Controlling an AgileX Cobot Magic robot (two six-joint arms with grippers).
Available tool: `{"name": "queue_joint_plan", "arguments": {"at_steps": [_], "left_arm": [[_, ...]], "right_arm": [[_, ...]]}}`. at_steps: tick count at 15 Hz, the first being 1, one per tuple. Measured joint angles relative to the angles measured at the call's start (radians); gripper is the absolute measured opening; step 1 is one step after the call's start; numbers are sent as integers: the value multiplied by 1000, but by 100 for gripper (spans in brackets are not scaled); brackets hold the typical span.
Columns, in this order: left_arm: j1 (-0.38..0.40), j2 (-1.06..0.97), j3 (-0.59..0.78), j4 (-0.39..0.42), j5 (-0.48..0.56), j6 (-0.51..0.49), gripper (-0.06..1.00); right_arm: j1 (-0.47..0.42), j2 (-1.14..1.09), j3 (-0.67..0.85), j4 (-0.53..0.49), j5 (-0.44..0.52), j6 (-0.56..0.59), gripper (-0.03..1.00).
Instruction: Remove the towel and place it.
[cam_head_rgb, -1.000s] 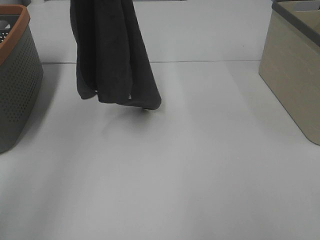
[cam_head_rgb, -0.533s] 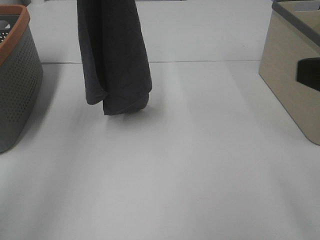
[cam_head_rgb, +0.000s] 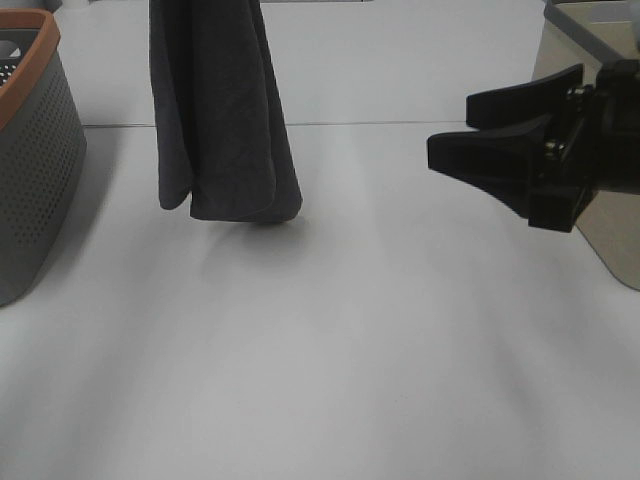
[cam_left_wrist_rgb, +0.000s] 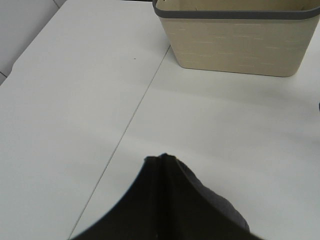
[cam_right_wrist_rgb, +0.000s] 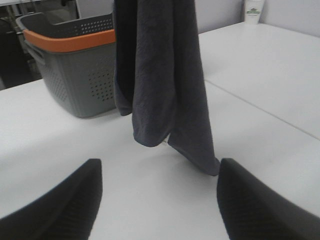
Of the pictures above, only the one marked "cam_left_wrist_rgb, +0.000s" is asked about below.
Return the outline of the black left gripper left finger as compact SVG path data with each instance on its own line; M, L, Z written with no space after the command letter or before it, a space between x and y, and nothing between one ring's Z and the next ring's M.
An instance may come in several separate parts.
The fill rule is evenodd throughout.
M144 160L123 197L97 222L74 240L159 240L159 177L161 158Z

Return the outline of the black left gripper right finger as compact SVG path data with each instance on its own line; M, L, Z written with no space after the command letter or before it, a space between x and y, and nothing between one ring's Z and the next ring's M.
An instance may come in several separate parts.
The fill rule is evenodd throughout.
M173 229L180 240L251 240L250 231L225 217L193 186L178 160L160 155Z

